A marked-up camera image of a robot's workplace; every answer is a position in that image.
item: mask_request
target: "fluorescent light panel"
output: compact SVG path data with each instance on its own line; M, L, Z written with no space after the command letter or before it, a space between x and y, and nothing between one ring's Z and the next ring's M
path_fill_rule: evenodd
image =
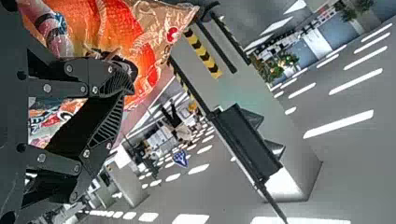
M168 177L166 177L165 182L174 181L174 180L178 179L179 177L180 177L180 174L169 175Z
M172 224L205 224L208 219L209 216L206 215L180 214L172 221Z
M209 164L205 164L205 165L200 165L200 166L194 167L194 168L189 170L189 175L194 175L194 174L200 173L200 172L206 170L207 167L209 167Z
M209 140L211 140L214 137L215 137L215 135L210 135L207 138L205 138L204 140L202 140L202 143L206 143L206 142L208 142Z
M308 68L305 68L305 69L301 70L300 72L294 74L293 78L298 77L299 75L301 75L302 73L306 72L307 70L308 70Z
M283 89L287 88L289 85L291 85L291 84L292 84L293 82L295 82L295 81L297 81L297 78L294 78L294 79L288 81L287 83L283 84L283 85L280 87L280 89L283 90Z
M114 218L120 218L120 217L122 217L122 215L123 215L123 212L116 212L114 215L113 215L113 217Z
M344 45L343 47L341 47L341 48L339 48L339 49L337 49L337 50L331 52L330 54L328 54L328 55L326 56L326 58L331 58L333 55L335 55L336 53L338 53L338 52L340 52L341 50L345 49L346 47L347 47L347 45Z
M347 83L345 83L345 84L343 84L343 85L341 85L341 86L339 86L339 87L337 87L337 88L332 89L332 90L329 92L329 95L334 95L334 94L336 94L337 92L344 91L344 90L346 90L346 89L348 89L348 88L350 88L350 87L353 87L353 86L355 86L355 85L358 85L359 83L361 83L361 82L363 82L363 81L365 81L365 80L367 80L367 79L369 79L369 78L378 76L378 75L381 74L383 71L384 71L384 69L380 68L380 69L377 69L377 70L375 70L375 71L373 71L373 72L371 72L371 73L369 73L369 74L366 74L366 75L364 75L364 76L355 78L355 79L353 79L352 81L349 81L349 82L347 82Z
M282 21L277 21L272 23L266 30L264 30L260 35L265 35L267 33L273 32L276 29L279 29L280 27L286 25L289 21L291 21L293 17L288 17Z
M277 97L283 95L283 93L285 93L285 92L283 92L283 91L278 92L277 94L274 95L274 98L277 98Z
M368 110L362 113L359 113L357 115L345 118L345 119L340 119L335 122L320 126L315 129L311 129L308 132L304 134L304 139L306 138L311 138L315 137L324 133L329 133L331 131L335 131L337 129L344 128L346 126L356 124L362 121L365 121L367 119L371 119L374 115L374 110Z
M381 48L381 49L378 49L378 50L376 50L376 51L374 51L374 52L372 52L372 53L370 53L370 54L368 54L368 55L366 55L366 56L364 56L364 57L358 59L358 60L355 61L354 63L350 63L349 65L347 65L347 66L344 68L344 70L346 71L346 70L348 70L348 69L351 69L351 68L355 67L356 65L358 65L358 64L360 64L360 63L364 63L365 61L367 61L367 60L373 58L374 56L376 56L376 55L378 55L378 54L384 52L385 50L387 50L387 48L388 48L388 46L385 46L385 47L383 47L383 48Z
M244 48L244 50L249 50L249 49L251 49L251 48L254 48L254 47L256 47L256 46L258 46L258 45L264 43L264 42L267 41L272 35L273 35L273 34L271 34L271 35L266 35L266 36L264 36L264 37L262 37L262 38L260 38L260 39L257 39L257 40L255 40L255 41L251 42L249 45L247 45L247 47Z
M279 83L276 86L274 86L273 88L271 88L270 91L274 91L274 90L276 90L277 88L279 88L281 86L282 86L282 83Z
M393 25L393 23L390 23L390 24L388 24L388 25L382 27L382 28L379 29L378 31L372 33L371 35L367 35L367 37L364 37L364 38L361 40L361 43L366 42L367 40L373 38L374 36L381 34L382 32L386 31L388 28L390 28L392 25Z
M131 220L136 216L135 212L127 212L125 215L122 217L125 220Z
M283 15L289 14L291 12L303 9L306 7L306 2L304 0L298 0L295 2Z
M194 145L192 145L192 146L188 147L188 148L187 148L187 150L188 150L188 151L190 151L190 150L193 150L193 149L195 149L196 147L197 147L197 145L196 145L196 144L194 144Z
M165 165L165 168L172 167L173 165L175 165L174 162L169 162L168 164Z
M294 112L296 111L296 109L297 109L296 106L295 106L295 107L292 107L292 108L286 110L286 111L285 111L285 114L286 114L286 115L290 115L290 114L294 113Z
M306 92L306 91L311 90L311 89L314 88L316 85L317 85L317 83L314 82L314 83L309 84L308 86L306 86L306 87L304 87L304 88L302 88L302 89L300 89L300 90L298 90L298 91L295 91L294 93L292 93L292 94L289 96L289 99L292 99L292 98L294 98L294 97L296 97L296 96L298 96L298 95L300 95L300 94L302 94L302 93L304 93L304 92Z
M161 184L161 182L163 182L161 179L155 180L155 181L151 182L151 183L149 184L149 186L150 186L150 187L155 187L155 186Z
M326 64L332 62L333 60L337 59L339 56L340 56L339 54L336 54L336 55L332 56L330 59L327 59L323 63L318 64L317 68L323 67L324 65L326 65Z
M202 154L202 153L204 153L204 152L207 152L207 151L210 150L212 147L213 147L212 145L207 146L207 147L203 147L203 148L201 148L201 149L199 149L199 150L197 151L197 154L199 155L199 154Z
M369 43L367 43L366 45L364 45L363 47L361 47L361 48L359 48L359 49L356 49L355 52L354 52L354 54L360 53L360 52L364 51L365 49L370 48L372 45L374 45L374 44L376 44L376 43L378 43L378 42L384 40L385 38L387 38L387 37L389 37L389 36L390 36L390 33L387 33L387 34L385 34L385 35L381 35L379 38L373 40L372 42L369 42Z
M214 131L215 131L215 130L212 130L212 131L207 132L207 133L205 134L205 136L208 136L208 135L212 134Z
M139 217L139 221L153 222L157 217L158 217L158 213L143 213L143 215Z

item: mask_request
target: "warning stripe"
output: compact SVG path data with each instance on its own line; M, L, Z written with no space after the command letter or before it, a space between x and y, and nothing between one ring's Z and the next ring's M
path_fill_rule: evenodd
M190 98L192 101L194 101L194 100L195 100L194 95L191 93L191 91L190 91L189 88L187 87L186 83L184 83L184 81L181 79L180 74L179 74L179 73L177 72L177 70L172 66L172 64L168 63L168 65L169 65L170 67L172 67L177 82L180 83L181 87L182 87L183 90L187 93L187 95L189 96L189 98Z
M197 56L201 58L202 62L207 67L212 77L213 78L221 77L222 72L217 66L215 60L210 56L209 52L207 52L207 49L202 45L201 41L198 39L198 36L194 34L192 29L186 31L184 33L184 36L186 36L187 40L189 41L189 44L195 50Z

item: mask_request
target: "blue sign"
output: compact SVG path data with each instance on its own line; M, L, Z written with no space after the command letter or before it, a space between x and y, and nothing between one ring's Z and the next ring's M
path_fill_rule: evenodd
M173 161L177 165L183 168L189 168L189 162L187 161L187 153L184 149L181 149L179 152L175 153L173 156Z

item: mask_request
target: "black machine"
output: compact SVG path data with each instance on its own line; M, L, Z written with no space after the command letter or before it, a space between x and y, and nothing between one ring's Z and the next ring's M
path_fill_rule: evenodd
M0 5L0 223L29 223L75 203L119 133L137 68L91 58L59 60L23 28L14 1ZM88 98L46 148L28 144L28 97ZM25 186L26 173L35 178Z

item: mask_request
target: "yellow and black striped pole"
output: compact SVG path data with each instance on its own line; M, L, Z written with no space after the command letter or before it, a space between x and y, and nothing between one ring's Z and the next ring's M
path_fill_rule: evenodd
M190 45L195 50L195 53L197 54L197 56L201 58L204 65L209 70L211 76L213 78L221 77L222 72L219 69L218 65L216 64L215 60L207 52L207 49L202 45L201 41L198 39L198 36L196 36L194 34L192 29L189 29L187 32L185 32L184 36L186 36Z
M178 66L172 56L169 57L168 65L173 68L176 80L183 87L183 90L185 90L186 93L189 95L190 99L198 103L198 105L204 110L206 114L210 113L210 110L207 107L206 103L204 102L198 91L192 86L192 84L187 79L186 75L183 73L183 71Z

